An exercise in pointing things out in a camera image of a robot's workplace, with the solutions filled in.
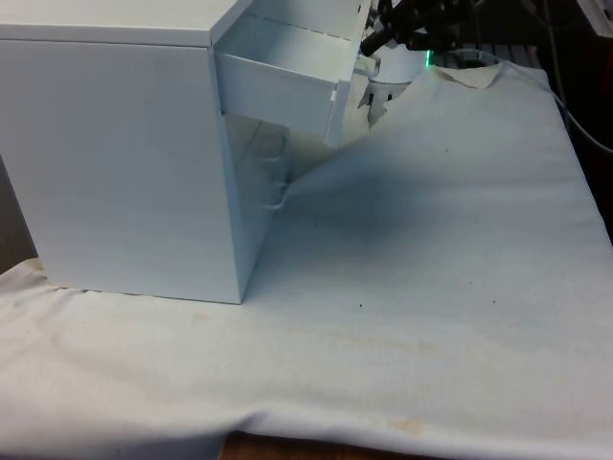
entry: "white cloth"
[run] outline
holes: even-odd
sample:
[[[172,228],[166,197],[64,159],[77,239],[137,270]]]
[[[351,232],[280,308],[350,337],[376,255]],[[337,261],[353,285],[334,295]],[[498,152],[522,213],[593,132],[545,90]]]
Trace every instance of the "white cloth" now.
[[[0,451],[611,458],[613,250],[553,99],[426,73],[388,108],[292,187],[243,306],[0,277]]]

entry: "white cabinet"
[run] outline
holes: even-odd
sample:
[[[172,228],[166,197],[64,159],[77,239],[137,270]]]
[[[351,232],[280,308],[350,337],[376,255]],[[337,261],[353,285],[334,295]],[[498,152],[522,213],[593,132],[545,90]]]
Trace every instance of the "white cabinet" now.
[[[1,154],[50,280],[239,303],[289,129],[340,135],[369,1],[337,3],[5,0]]]

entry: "wooden table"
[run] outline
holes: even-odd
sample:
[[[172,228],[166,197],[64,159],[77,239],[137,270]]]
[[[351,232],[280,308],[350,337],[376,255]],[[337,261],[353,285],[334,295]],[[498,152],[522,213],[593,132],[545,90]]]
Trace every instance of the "wooden table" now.
[[[219,460],[434,460],[367,448],[233,433]]]

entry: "open drawer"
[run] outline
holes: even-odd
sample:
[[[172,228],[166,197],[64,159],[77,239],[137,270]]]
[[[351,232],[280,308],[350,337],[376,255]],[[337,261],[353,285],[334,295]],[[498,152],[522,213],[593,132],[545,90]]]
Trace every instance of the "open drawer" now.
[[[371,0],[329,3],[256,0],[215,47],[224,112],[338,144]]]

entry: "drawer handle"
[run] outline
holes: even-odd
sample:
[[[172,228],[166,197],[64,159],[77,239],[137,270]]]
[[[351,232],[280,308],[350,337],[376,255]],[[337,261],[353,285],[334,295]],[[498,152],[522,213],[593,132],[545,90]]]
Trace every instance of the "drawer handle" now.
[[[375,61],[375,69],[373,71],[368,70],[368,63],[366,63],[365,59],[373,59]],[[364,64],[364,68],[358,67],[358,64],[362,62]],[[368,77],[369,79],[374,79],[379,72],[381,71],[381,58],[377,55],[372,55],[370,57],[365,57],[364,55],[359,55],[357,57],[357,62],[355,63],[355,68],[353,72],[356,75],[361,75],[363,77]]]
[[[289,195],[289,184],[287,182],[274,182],[273,185],[275,187],[278,187],[281,193],[281,198],[279,198],[279,201],[275,204],[266,204],[263,206],[263,208],[266,211],[280,211],[283,209],[283,207],[285,206],[285,203],[287,202],[287,196]]]
[[[267,151],[271,151],[272,149],[265,149],[265,143],[270,141],[278,141],[281,140],[281,145],[277,150],[277,154],[275,156],[264,156],[264,153]],[[285,148],[287,147],[287,136],[277,136],[274,134],[268,134],[267,136],[262,137],[260,141],[260,161],[262,163],[277,163],[284,158]]]

